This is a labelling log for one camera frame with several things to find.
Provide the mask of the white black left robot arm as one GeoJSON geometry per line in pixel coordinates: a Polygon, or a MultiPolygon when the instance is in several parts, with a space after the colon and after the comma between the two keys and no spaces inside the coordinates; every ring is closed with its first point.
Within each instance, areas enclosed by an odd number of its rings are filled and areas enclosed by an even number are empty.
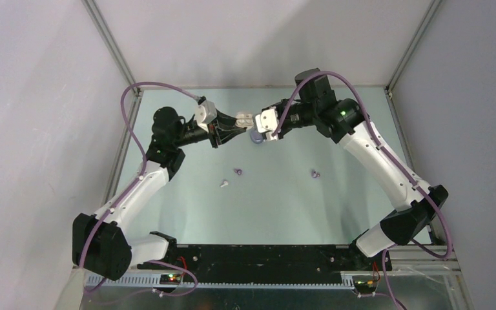
{"type": "Polygon", "coordinates": [[[149,200],[179,171],[182,147],[209,140],[216,148],[254,125],[253,115],[228,116],[209,103],[198,105],[186,120],[172,107],[153,116],[152,137],[142,162],[122,192],[94,214],[79,214],[72,224],[72,261],[109,280],[120,279],[129,267],[154,260],[161,268],[177,264],[175,238],[152,231],[135,238],[128,229],[149,200]]]}

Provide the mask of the white earbud charging case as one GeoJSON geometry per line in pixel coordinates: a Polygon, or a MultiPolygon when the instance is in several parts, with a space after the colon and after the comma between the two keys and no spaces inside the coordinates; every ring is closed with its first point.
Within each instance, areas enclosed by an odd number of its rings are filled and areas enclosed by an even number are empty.
{"type": "Polygon", "coordinates": [[[246,112],[239,112],[235,116],[235,125],[240,128],[251,129],[254,127],[253,114],[246,112]]]}

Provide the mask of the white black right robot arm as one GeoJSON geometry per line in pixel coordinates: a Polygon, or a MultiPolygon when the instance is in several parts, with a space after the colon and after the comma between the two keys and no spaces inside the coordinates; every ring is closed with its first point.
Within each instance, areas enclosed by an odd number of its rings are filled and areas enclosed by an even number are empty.
{"type": "Polygon", "coordinates": [[[279,112],[274,136],[284,136],[295,124],[291,116],[300,111],[325,137],[354,156],[386,193],[394,210],[362,233],[349,253],[359,270],[374,264],[376,255],[397,245],[407,245],[434,218],[443,227],[440,208],[448,198],[442,185],[431,186],[410,169],[391,149],[372,122],[355,87],[343,76],[319,68],[295,77],[296,88],[279,112]]]}

